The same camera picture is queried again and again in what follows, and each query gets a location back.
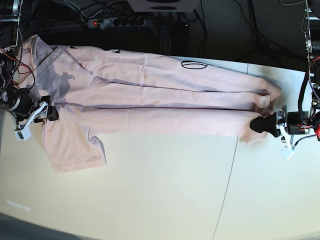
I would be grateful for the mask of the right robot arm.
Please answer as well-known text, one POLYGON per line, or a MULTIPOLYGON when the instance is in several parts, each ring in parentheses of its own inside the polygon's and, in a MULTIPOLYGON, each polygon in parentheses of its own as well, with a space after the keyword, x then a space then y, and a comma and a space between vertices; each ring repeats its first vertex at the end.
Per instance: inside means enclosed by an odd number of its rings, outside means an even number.
POLYGON ((56 121, 59 118, 49 95, 34 101, 31 90, 35 87, 36 76, 23 59, 24 39, 20 30, 22 18, 22 0, 2 0, 0 2, 0 109, 9 112, 18 125, 31 119, 33 123, 43 120, 56 121), (20 68, 25 68, 26 75, 32 77, 32 84, 20 87, 14 80, 20 74, 20 68))

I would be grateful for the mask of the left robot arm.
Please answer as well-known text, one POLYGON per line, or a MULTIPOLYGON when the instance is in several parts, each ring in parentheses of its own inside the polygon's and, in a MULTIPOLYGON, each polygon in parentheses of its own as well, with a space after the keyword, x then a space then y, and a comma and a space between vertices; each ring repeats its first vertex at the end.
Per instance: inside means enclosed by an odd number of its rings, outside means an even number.
POLYGON ((285 107, 281 112, 268 117, 257 117, 250 122, 250 128, 257 132, 267 132, 275 138, 284 132, 291 135, 306 135, 309 130, 314 131, 315 137, 320 139, 320 2, 305 0, 304 20, 305 46, 307 51, 307 65, 297 101, 297 111, 288 112, 285 107), (311 88, 311 106, 309 111, 303 110, 303 101, 307 86, 311 88))

